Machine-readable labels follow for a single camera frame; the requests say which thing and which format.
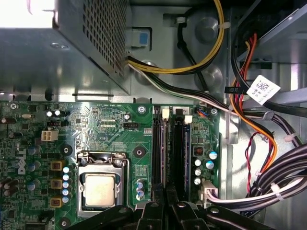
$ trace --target black ram slot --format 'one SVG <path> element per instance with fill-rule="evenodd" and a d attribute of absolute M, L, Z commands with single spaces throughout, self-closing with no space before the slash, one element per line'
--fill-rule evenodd
<path fill-rule="evenodd" d="M 182 117 L 177 117 L 174 123 L 172 165 L 178 198 L 185 200 L 185 129 Z"/>
<path fill-rule="evenodd" d="M 160 108 L 155 107 L 153 117 L 152 184 L 161 182 L 161 122 Z"/>

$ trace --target gray metal panel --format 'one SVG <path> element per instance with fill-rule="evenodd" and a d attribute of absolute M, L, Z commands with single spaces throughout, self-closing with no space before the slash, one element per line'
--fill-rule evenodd
<path fill-rule="evenodd" d="M 289 15 L 259 41 L 254 59 L 278 63 L 307 63 L 307 5 Z"/>

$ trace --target white wire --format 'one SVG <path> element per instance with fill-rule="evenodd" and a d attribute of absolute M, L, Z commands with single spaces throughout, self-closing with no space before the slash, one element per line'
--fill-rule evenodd
<path fill-rule="evenodd" d="M 227 113 L 230 113 L 231 115 L 235 115 L 235 116 L 238 116 L 238 114 L 232 112 L 231 110 L 229 109 L 225 109 L 223 107 L 220 107 L 219 105 L 217 105 L 216 103 L 208 100 L 208 99 L 205 99 L 205 98 L 201 98 L 201 97 L 198 97 L 198 96 L 194 96 L 194 95 L 189 95 L 189 94 L 183 94 L 183 93 L 178 93 L 178 92 L 173 92 L 173 91 L 170 91 L 170 90 L 167 90 L 167 89 L 164 89 L 162 88 L 161 86 L 157 85 L 153 80 L 151 80 L 143 71 L 135 68 L 133 65 L 129 64 L 129 67 L 132 68 L 133 70 L 135 70 L 136 72 L 138 72 L 139 74 L 141 74 L 143 77 L 145 77 L 154 87 L 156 87 L 157 89 L 161 90 L 162 92 L 165 92 L 167 94 L 171 94 L 171 95 L 179 95 L 179 96 L 182 96 L 182 97 L 186 97 L 186 98 L 191 98 L 191 99 L 196 99 L 198 101 L 201 101 L 201 102 L 204 102 L 204 103 L 207 103 L 215 108 L 218 108 L 222 111 L 225 111 Z"/>
<path fill-rule="evenodd" d="M 290 184 L 286 185 L 285 187 L 280 189 L 280 193 L 284 192 L 294 186 L 296 186 L 297 184 L 299 184 L 304 178 L 303 177 L 299 177 L 294 179 Z M 250 197 L 250 198 L 243 198 L 243 199 L 233 199 L 233 200 L 221 200 L 218 199 L 216 197 L 213 196 L 213 194 L 208 191 L 208 199 L 211 200 L 213 203 L 221 203 L 221 204 L 232 204 L 232 203 L 240 203 L 240 202 L 246 202 L 246 201 L 255 201 L 255 200 L 260 200 L 260 199 L 264 199 L 264 198 L 268 198 L 270 196 L 276 196 L 275 193 L 268 193 L 265 195 L 260 195 L 260 196 L 256 196 L 256 197 Z"/>

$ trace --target capacitor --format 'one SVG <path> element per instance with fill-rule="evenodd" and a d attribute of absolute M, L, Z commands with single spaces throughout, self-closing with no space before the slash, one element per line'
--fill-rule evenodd
<path fill-rule="evenodd" d="M 10 189 L 19 184 L 19 180 L 14 179 L 4 185 L 4 189 Z"/>
<path fill-rule="evenodd" d="M 16 118 L 13 117 L 3 117 L 1 119 L 2 124 L 15 124 L 16 123 Z"/>
<path fill-rule="evenodd" d="M 217 159 L 217 153 L 216 153 L 215 151 L 209 150 L 209 151 L 207 152 L 207 154 L 208 154 L 208 156 L 209 156 L 209 158 L 210 158 L 211 160 L 216 160 L 216 159 Z"/>
<path fill-rule="evenodd" d="M 198 158 L 196 158 L 196 159 L 194 160 L 194 164 L 195 164 L 195 166 L 197 166 L 197 167 L 201 166 L 201 160 L 198 159 Z"/>
<path fill-rule="evenodd" d="M 201 175 L 201 169 L 200 169 L 200 168 L 196 168 L 196 169 L 194 170 L 194 174 L 195 174 L 196 176 L 200 176 L 200 175 Z"/>
<path fill-rule="evenodd" d="M 71 199 L 72 199 L 72 194 L 69 193 L 68 195 L 62 197 L 62 202 L 63 202 L 64 204 L 66 204 L 66 203 L 68 203 Z"/>
<path fill-rule="evenodd" d="M 38 170 L 40 168 L 41 164 L 38 161 L 35 161 L 33 163 L 28 164 L 28 171 L 34 172 L 35 170 Z"/>
<path fill-rule="evenodd" d="M 18 138 L 22 138 L 23 134 L 21 132 L 10 132 L 9 133 L 9 138 L 10 139 L 18 139 Z"/>
<path fill-rule="evenodd" d="M 72 179 L 69 179 L 68 181 L 64 181 L 62 186 L 63 188 L 68 188 L 72 184 Z"/>
<path fill-rule="evenodd" d="M 200 184 L 201 184 L 201 179 L 200 179 L 199 177 L 196 177 L 196 178 L 194 179 L 194 184 L 195 184 L 195 185 L 200 185 Z"/>
<path fill-rule="evenodd" d="M 47 117 L 52 117 L 52 116 L 53 116 L 53 113 L 52 113 L 51 111 L 48 111 L 48 112 L 46 113 L 46 116 L 47 116 Z"/>
<path fill-rule="evenodd" d="M 33 181 L 31 181 L 27 184 L 27 189 L 29 191 L 34 191 L 35 189 L 39 188 L 39 186 L 40 186 L 40 181 L 39 180 L 33 180 Z"/>
<path fill-rule="evenodd" d="M 28 147 L 28 154 L 29 155 L 39 154 L 41 150 L 42 150 L 42 147 L 40 147 L 39 145 L 33 145 L 33 146 Z"/>
<path fill-rule="evenodd" d="M 62 110 L 56 110 L 56 111 L 54 111 L 54 115 L 57 116 L 57 117 L 64 117 L 64 116 L 66 116 L 66 112 L 62 111 Z"/>
<path fill-rule="evenodd" d="M 63 172 L 64 173 L 69 173 L 71 170 L 73 170 L 74 169 L 74 166 L 73 165 L 67 165 L 67 166 L 65 166 L 64 168 L 63 168 Z"/>
<path fill-rule="evenodd" d="M 141 180 L 141 179 L 137 180 L 137 181 L 136 181 L 136 188 L 137 188 L 137 189 L 142 189 L 142 188 L 144 188 L 144 180 Z"/>
<path fill-rule="evenodd" d="M 66 173 L 66 174 L 63 175 L 63 180 L 64 180 L 64 181 L 68 181 L 69 178 L 71 178 L 71 176 L 72 176 L 72 173 L 70 173 L 70 172 L 69 172 L 69 173 Z"/>
<path fill-rule="evenodd" d="M 13 187 L 11 187 L 9 190 L 5 190 L 3 194 L 4 194 L 5 196 L 12 196 L 14 193 L 17 193 L 18 190 L 19 190 L 18 187 L 13 186 Z"/>
<path fill-rule="evenodd" d="M 214 168 L 214 163 L 210 160 L 207 160 L 205 165 L 206 165 L 207 169 L 213 169 Z"/>
<path fill-rule="evenodd" d="M 12 179 L 10 177 L 7 177 L 3 180 L 0 181 L 0 188 L 2 188 L 5 184 L 7 184 L 8 182 L 10 182 Z"/>
<path fill-rule="evenodd" d="M 125 115 L 124 115 L 124 120 L 125 120 L 125 121 L 129 121 L 130 118 L 131 118 L 130 114 L 125 114 Z"/>
<path fill-rule="evenodd" d="M 34 118 L 35 116 L 33 114 L 22 114 L 21 117 L 23 119 L 32 119 Z"/>
<path fill-rule="evenodd" d="M 139 197 L 143 197 L 145 195 L 144 191 L 143 190 L 139 190 L 138 191 L 138 196 Z"/>

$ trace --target power connector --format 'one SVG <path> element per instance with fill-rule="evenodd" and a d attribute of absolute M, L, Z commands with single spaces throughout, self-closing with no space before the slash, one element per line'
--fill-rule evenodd
<path fill-rule="evenodd" d="M 200 199 L 203 203 L 203 208 L 207 208 L 211 206 L 211 202 L 208 199 L 208 192 L 211 192 L 212 194 L 218 194 L 219 190 L 211 183 L 211 181 L 206 181 L 203 179 L 201 181 L 201 189 L 199 191 Z"/>

